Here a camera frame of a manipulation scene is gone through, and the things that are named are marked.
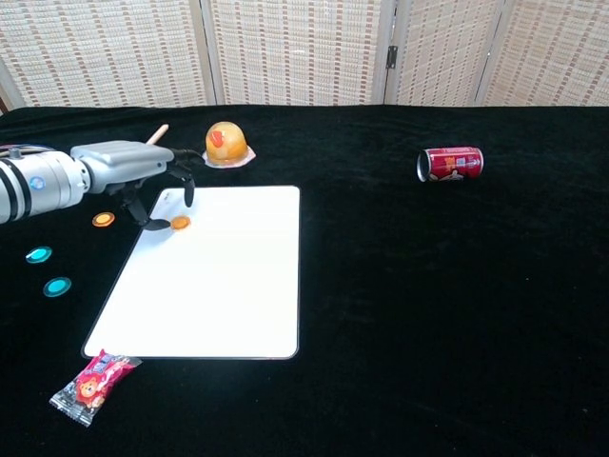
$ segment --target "white board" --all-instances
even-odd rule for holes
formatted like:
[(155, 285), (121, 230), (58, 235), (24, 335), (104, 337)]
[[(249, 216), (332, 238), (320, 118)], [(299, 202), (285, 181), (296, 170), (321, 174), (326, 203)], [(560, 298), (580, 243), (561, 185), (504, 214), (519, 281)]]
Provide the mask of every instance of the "white board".
[(83, 352), (139, 357), (289, 358), (298, 349), (300, 192), (294, 187), (165, 189)]

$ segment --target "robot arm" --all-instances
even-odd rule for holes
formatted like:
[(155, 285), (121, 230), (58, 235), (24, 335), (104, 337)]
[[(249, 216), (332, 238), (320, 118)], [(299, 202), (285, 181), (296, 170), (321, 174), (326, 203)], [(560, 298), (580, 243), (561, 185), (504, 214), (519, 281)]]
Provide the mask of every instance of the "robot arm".
[(0, 224), (80, 203), (83, 195), (108, 193), (145, 229), (164, 229), (169, 221), (150, 220), (137, 190), (161, 173), (180, 179), (185, 203), (192, 205), (194, 180), (188, 163), (203, 162), (189, 149), (167, 149), (130, 141), (77, 146), (70, 155), (45, 151), (0, 159)]

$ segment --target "bamboo blind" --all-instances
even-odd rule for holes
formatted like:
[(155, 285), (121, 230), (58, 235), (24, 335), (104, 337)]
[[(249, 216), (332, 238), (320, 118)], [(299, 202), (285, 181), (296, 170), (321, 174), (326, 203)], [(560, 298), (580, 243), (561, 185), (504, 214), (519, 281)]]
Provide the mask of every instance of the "bamboo blind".
[(0, 58), (27, 106), (206, 103), (188, 1), (3, 2)]
[(497, 0), (412, 0), (398, 9), (405, 33), (388, 103), (459, 107), (471, 105), (480, 82)]
[(485, 105), (609, 105), (609, 2), (519, 0)]
[(226, 103), (370, 103), (382, 0), (210, 3)]

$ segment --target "orange token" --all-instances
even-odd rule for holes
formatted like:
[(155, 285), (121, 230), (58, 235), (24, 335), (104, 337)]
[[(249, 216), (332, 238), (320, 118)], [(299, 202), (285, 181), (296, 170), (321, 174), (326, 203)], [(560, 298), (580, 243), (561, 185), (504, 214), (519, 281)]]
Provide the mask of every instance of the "orange token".
[(95, 227), (107, 227), (114, 222), (114, 214), (111, 212), (100, 212), (93, 218), (92, 224)]
[(174, 230), (183, 230), (190, 225), (188, 216), (177, 216), (171, 220), (171, 228)]

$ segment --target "can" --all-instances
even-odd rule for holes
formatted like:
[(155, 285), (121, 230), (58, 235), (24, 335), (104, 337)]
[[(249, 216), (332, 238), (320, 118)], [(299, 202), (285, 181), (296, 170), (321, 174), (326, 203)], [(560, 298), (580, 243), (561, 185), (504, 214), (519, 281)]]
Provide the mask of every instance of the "can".
[(417, 174), (422, 182), (477, 178), (483, 168), (482, 151), (471, 147), (425, 149), (417, 159)]

